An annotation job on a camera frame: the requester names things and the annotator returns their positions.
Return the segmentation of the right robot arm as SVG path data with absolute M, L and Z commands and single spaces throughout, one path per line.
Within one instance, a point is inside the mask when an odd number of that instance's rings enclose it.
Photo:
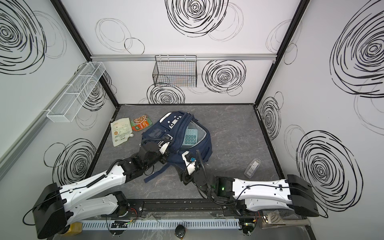
M 179 172 L 184 184 L 193 183 L 208 200 L 230 209 L 258 212 L 289 210 L 303 217 L 319 217 L 313 187 L 297 175 L 269 182 L 209 176 L 202 168 Z

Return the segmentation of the navy blue student backpack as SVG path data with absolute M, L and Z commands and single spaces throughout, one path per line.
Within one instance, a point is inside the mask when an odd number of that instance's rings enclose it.
M 198 142 L 194 146 L 184 146 L 183 140 L 186 129 L 198 130 Z M 165 168 L 174 167 L 179 175 L 182 171 L 187 170 L 186 164 L 182 159 L 185 151 L 196 154 L 196 168 L 198 168 L 199 159 L 197 152 L 200 153 L 202 162 L 207 162 L 213 153 L 211 134 L 194 115 L 187 112 L 169 112 L 164 115 L 158 122 L 152 125 L 146 132 L 142 134 L 142 143 L 155 142 L 161 147 L 164 143 L 170 142 L 166 152 L 169 157 L 165 162 Z

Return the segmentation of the teal calculator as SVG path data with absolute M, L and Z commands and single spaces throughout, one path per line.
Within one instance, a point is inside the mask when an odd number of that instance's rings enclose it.
M 187 128 L 183 140 L 184 146 L 194 146 L 198 142 L 198 130 Z

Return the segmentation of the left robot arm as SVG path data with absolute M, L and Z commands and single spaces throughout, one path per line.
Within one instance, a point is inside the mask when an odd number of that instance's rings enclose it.
M 112 214 L 123 201 L 123 196 L 110 194 L 98 199 L 93 196 L 128 183 L 142 176 L 155 163 L 165 161 L 169 144 L 166 141 L 162 143 L 159 146 L 156 139 L 142 143 L 138 153 L 115 160 L 106 171 L 79 182 L 46 186 L 32 208 L 38 239 L 53 237 L 79 220 Z

